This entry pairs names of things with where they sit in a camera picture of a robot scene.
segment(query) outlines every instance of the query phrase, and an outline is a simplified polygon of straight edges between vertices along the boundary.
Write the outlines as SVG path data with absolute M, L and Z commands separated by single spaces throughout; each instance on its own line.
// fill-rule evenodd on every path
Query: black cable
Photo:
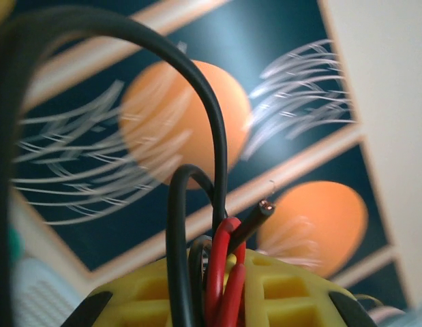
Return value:
M 216 229 L 224 217 L 227 183 L 226 132 L 217 98 L 200 70 L 166 38 L 138 22 L 112 12 L 87 7 L 61 7 L 25 14 L 0 29 L 0 326 L 12 326 L 7 205 L 16 121 L 29 83 L 41 61 L 66 41 L 93 35 L 123 39 L 154 52 L 179 71 L 193 86 L 207 111 L 213 137 L 213 229 Z M 170 223 L 170 228 L 174 228 L 173 225 L 175 223 Z M 170 235 L 172 243 L 183 243 L 177 240 L 178 236 L 173 235 L 172 231 L 167 231 L 167 234 Z M 173 260 L 177 261 L 178 258 L 172 255 L 178 252 L 183 253 L 185 259 L 185 264 L 181 262 L 179 266 L 186 266 L 185 247 L 182 251 L 178 248 L 175 251 L 167 251 L 167 261 L 171 264 Z M 169 280 L 170 286 L 177 283 L 173 277 L 169 277 Z M 183 298 L 186 295 L 181 293 L 170 299 Z M 172 303 L 172 309 L 183 307 L 183 303 Z M 180 314 L 173 311 L 173 326 L 193 326 L 184 324 L 182 320 L 190 315 L 187 312 L 189 309 L 183 307 L 179 310 Z
M 166 227 L 168 291 L 170 293 L 171 315 L 174 322 L 183 322 L 182 325 L 179 324 L 182 327 L 195 326 L 185 235 L 186 189 L 190 178 L 193 178 L 202 188 L 206 187 L 206 181 L 209 180 L 207 175 L 194 165 L 183 165 L 176 169 L 171 178 L 168 191 Z
M 209 236 L 199 236 L 190 248 L 188 255 L 188 268 L 190 272 L 190 284 L 192 291 L 192 305 L 196 325 L 205 327 L 204 303 L 203 303 L 203 253 L 209 255 L 212 248 L 212 240 Z
M 268 200 L 261 200 L 253 208 L 236 230 L 230 235 L 227 254 L 233 253 L 239 245 L 249 239 L 254 232 L 274 213 L 275 205 Z

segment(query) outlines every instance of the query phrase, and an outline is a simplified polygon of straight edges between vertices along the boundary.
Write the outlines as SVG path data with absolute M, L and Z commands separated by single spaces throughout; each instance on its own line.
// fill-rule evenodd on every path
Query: red cable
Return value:
M 214 327 L 237 327 L 239 307 L 243 295 L 245 266 L 236 264 L 227 280 L 226 290 L 220 305 L 220 312 Z
M 230 233 L 240 224 L 241 222 L 235 217 L 223 220 L 212 242 L 205 295 L 205 317 L 209 326 L 214 325 L 213 322 L 218 315 L 223 298 L 224 273 Z M 238 247 L 235 255 L 237 257 L 237 264 L 243 264 L 245 260 L 245 243 Z
M 244 289 L 241 294 L 241 304 L 239 305 L 239 312 L 238 312 L 238 321 L 237 327 L 245 327 L 245 299 L 244 299 Z

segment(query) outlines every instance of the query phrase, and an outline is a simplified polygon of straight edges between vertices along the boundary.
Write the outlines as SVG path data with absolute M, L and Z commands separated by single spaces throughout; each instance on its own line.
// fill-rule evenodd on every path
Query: printed artwork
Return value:
M 19 1 L 14 15 L 72 2 Z M 334 279 L 389 246 L 356 108 L 316 1 L 123 2 L 85 4 L 148 21 L 217 95 L 227 211 L 242 219 L 261 198 L 275 201 L 249 247 Z M 91 42 L 61 48 L 48 64 L 59 73 L 35 83 L 12 181 L 89 274 L 122 265 L 126 254 L 141 264 L 162 256 L 171 175 L 181 164 L 211 177 L 214 169 L 206 112 L 186 80 L 146 50 Z M 61 66 L 57 58 L 72 52 L 81 63 Z M 187 197 L 192 240 L 209 231 L 211 208 L 193 182 Z M 400 294 L 391 305 L 403 308 Z

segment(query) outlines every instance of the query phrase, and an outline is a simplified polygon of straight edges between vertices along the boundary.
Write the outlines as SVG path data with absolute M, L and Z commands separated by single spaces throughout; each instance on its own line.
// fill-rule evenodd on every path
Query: beige strip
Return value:
M 395 247 L 393 245 L 387 245 L 386 247 L 383 247 L 382 249 L 367 256 L 351 268 L 341 272 L 338 276 L 332 279 L 332 282 L 344 288 L 351 287 L 391 263 L 395 257 Z
M 228 1 L 160 1 L 131 18 L 167 35 Z M 39 70 L 23 110 L 32 109 L 139 50 L 140 47 L 129 42 L 95 37 L 57 55 Z
M 350 149 L 358 144 L 360 137 L 361 132 L 358 125 L 342 128 L 282 165 L 240 186 L 228 194 L 226 203 L 228 214 L 235 215 L 239 213 L 261 198 L 267 197 L 274 187 L 283 187 L 315 167 Z M 211 213 L 212 208 L 209 205 L 187 218 L 186 235 L 188 239 L 197 237 L 211 227 Z M 103 284 L 124 275 L 139 266 L 162 257 L 164 254 L 165 231 L 156 234 L 117 259 L 97 269 L 94 272 L 96 277 L 95 285 Z

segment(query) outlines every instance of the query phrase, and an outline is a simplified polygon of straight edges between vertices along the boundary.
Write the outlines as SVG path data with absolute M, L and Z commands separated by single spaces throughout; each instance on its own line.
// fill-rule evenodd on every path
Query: orange ball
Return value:
M 231 169 L 236 164 L 248 139 L 245 123 L 251 115 L 250 101 L 242 86 L 229 73 L 209 63 L 201 61 L 194 63 L 209 81 L 221 106 L 228 141 L 228 168 Z M 134 99 L 139 99 L 139 102 L 134 103 Z M 147 137 L 152 137 L 160 128 L 169 129 L 166 135 L 152 144 L 148 153 L 161 144 L 174 140 L 183 131 L 187 131 L 189 137 L 175 152 L 181 155 L 179 165 L 194 164 L 203 169 L 212 179 L 214 178 L 213 141 L 207 113 L 200 98 L 181 74 L 165 62 L 150 65 L 127 88 L 122 104 L 119 125 L 130 153 L 142 146 L 137 142 L 134 134 L 139 129 L 144 130 L 148 125 L 154 124 L 158 128 L 146 131 Z M 149 108 L 151 114 L 143 115 L 140 123 L 130 118 Z M 167 110 L 183 110 L 183 113 L 173 124 L 169 122 L 169 119 L 161 118 Z M 136 157 L 140 165 L 147 166 L 150 170 L 157 168 L 160 164 L 152 163 L 154 159 L 154 154 L 140 154 Z M 169 183 L 169 180 L 168 178 L 162 182 Z M 197 187 L 196 183 L 190 183 L 189 186 L 190 188 Z
M 260 251 L 331 276 L 351 258 L 367 228 L 367 209 L 350 187 L 329 181 L 287 191 L 258 232 Z

